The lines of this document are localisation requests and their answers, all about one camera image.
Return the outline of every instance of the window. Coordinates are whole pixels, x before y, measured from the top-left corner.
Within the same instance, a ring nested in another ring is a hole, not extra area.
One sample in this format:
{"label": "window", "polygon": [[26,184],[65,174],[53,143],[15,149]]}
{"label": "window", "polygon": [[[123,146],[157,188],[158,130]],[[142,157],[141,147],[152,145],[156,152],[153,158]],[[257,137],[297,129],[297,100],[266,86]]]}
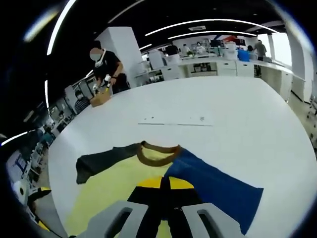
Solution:
{"label": "window", "polygon": [[284,64],[292,66],[291,48],[286,33],[273,33],[273,44],[275,51],[275,59]]}

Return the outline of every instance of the hand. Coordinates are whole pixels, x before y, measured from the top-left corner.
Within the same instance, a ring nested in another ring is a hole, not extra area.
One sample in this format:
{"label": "hand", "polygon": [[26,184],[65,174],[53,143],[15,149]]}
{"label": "hand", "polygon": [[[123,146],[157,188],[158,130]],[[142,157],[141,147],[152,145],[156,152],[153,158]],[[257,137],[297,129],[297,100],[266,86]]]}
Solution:
{"label": "hand", "polygon": [[116,83],[117,79],[116,78],[111,78],[110,79],[110,86],[114,85]]}

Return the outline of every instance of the face mask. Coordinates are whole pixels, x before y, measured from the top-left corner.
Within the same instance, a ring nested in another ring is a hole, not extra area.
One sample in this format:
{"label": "face mask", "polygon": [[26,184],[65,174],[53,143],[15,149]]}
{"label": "face mask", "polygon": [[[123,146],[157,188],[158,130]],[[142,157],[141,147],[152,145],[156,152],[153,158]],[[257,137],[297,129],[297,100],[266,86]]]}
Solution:
{"label": "face mask", "polygon": [[101,58],[101,54],[90,54],[90,58],[93,61],[98,61]]}

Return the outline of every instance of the cardboard box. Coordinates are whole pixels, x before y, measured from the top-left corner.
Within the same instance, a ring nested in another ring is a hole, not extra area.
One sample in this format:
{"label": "cardboard box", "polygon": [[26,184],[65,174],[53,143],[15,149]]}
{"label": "cardboard box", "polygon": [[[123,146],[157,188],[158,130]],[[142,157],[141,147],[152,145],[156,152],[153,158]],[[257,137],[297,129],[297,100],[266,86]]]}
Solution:
{"label": "cardboard box", "polygon": [[107,102],[110,99],[110,94],[109,91],[108,92],[102,92],[102,93],[98,93],[96,96],[94,96],[91,100],[90,100],[90,104],[91,106],[97,107],[100,106],[102,104],[104,104],[105,102]]}

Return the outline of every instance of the blue sleeve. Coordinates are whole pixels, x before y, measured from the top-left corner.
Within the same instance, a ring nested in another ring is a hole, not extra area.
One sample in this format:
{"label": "blue sleeve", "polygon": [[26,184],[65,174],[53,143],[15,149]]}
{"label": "blue sleeve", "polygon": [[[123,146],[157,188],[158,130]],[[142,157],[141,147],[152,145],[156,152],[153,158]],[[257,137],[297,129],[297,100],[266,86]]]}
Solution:
{"label": "blue sleeve", "polygon": [[206,164],[184,150],[167,170],[171,176],[191,183],[203,202],[210,202],[240,224],[246,234],[257,212],[263,188],[250,186]]}

